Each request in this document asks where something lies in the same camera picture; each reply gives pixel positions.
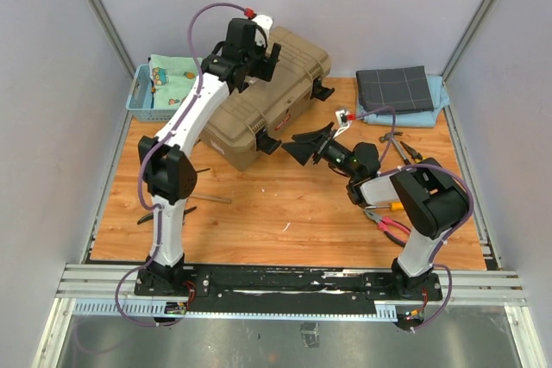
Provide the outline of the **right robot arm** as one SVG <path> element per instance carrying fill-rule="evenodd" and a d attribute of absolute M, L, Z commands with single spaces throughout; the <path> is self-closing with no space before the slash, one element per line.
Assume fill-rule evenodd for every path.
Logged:
<path fill-rule="evenodd" d="M 352 204 L 370 213 L 377 203 L 400 201 L 411 225 L 402 252 L 392 262 L 391 289 L 402 299 L 415 296 L 435 268 L 435 257 L 450 235 L 474 212 L 465 181 L 435 159 L 382 172 L 377 147 L 360 142 L 352 149 L 336 140 L 333 124 L 295 134 L 282 148 L 300 165 L 321 160 L 348 177 Z"/>

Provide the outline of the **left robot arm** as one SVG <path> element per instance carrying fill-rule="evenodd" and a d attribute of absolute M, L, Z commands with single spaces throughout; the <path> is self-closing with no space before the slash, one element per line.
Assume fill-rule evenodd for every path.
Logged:
<path fill-rule="evenodd" d="M 183 219 L 198 181 L 191 151 L 215 110 L 243 90 L 247 77 L 272 79 L 281 49 L 268 42 L 272 26 L 272 17 L 262 14 L 232 19 L 224 40 L 198 61 L 198 77 L 173 117 L 155 136 L 139 142 L 138 195 L 151 196 L 147 209 L 154 215 L 154 241 L 144 272 L 166 295 L 185 286 Z"/>

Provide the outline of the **tan plastic tool box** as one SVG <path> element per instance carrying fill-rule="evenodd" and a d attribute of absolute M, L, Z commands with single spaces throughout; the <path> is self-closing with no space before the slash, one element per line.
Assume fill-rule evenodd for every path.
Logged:
<path fill-rule="evenodd" d="M 285 129 L 316 100 L 325 101 L 334 92 L 323 86 L 332 66 L 324 49 L 281 26 L 271 30 L 269 42 L 281 45 L 272 80 L 248 78 L 246 89 L 232 93 L 199 135 L 241 172 L 274 153 Z"/>

